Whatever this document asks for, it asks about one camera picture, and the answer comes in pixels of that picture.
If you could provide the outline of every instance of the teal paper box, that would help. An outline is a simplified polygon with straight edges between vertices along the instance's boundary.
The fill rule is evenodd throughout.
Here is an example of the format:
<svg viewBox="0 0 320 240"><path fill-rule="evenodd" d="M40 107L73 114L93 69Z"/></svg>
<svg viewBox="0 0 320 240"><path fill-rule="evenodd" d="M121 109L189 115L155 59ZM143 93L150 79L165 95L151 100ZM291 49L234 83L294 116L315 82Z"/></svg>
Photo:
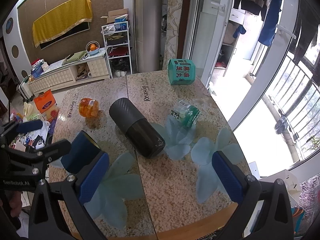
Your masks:
<svg viewBox="0 0 320 240"><path fill-rule="evenodd" d="M168 75L171 85L190 85L196 78L196 66L190 59L170 59Z"/></svg>

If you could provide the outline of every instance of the white sneaker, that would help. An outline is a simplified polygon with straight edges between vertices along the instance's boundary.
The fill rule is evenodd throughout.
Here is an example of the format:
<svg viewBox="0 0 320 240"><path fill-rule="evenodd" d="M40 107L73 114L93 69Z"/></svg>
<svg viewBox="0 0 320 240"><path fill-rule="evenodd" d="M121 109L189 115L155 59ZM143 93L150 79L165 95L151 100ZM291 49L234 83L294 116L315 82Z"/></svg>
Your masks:
<svg viewBox="0 0 320 240"><path fill-rule="evenodd" d="M121 77L120 70L116 70L116 71L115 71L115 75L116 75L116 77Z"/></svg>

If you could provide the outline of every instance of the black thermos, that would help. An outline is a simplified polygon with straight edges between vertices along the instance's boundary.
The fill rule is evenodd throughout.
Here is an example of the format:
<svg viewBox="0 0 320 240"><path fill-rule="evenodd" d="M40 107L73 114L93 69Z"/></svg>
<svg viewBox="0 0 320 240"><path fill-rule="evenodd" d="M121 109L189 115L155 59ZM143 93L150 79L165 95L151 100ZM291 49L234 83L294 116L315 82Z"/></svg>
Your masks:
<svg viewBox="0 0 320 240"><path fill-rule="evenodd" d="M128 98L120 98L109 114L126 138L142 156L151 158L165 147L165 141Z"/></svg>

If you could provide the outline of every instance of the fruit bowl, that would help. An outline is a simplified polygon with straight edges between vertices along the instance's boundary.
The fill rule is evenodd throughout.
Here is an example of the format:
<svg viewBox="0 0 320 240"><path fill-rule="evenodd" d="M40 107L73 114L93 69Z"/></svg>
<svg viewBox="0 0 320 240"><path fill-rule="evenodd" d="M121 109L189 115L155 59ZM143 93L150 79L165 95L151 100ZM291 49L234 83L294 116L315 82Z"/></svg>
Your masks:
<svg viewBox="0 0 320 240"><path fill-rule="evenodd" d="M90 50L90 47L93 44L96 46L96 49L95 50ZM99 48L100 48L100 44L97 41L90 41L87 44L87 46L85 47L85 50L89 53L89 55L94 55L94 54L97 54L99 52Z"/></svg>

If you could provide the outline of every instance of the brown wall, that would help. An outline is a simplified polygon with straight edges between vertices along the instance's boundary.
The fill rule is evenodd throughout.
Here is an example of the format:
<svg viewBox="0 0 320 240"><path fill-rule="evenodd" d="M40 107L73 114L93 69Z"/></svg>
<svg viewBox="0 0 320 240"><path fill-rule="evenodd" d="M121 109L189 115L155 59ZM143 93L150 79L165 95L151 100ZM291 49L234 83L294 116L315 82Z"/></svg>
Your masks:
<svg viewBox="0 0 320 240"><path fill-rule="evenodd" d="M36 48L32 37L33 22L66 1L68 0L26 0L18 8L22 41L30 62L37 58L43 58L48 63L59 61L71 53L85 50L90 41L98 41L103 47L101 26L106 24L106 19L100 17L108 15L108 11L123 8L123 0L91 0L93 19L89 24L90 30L67 37L44 49L40 49L40 46Z"/></svg>

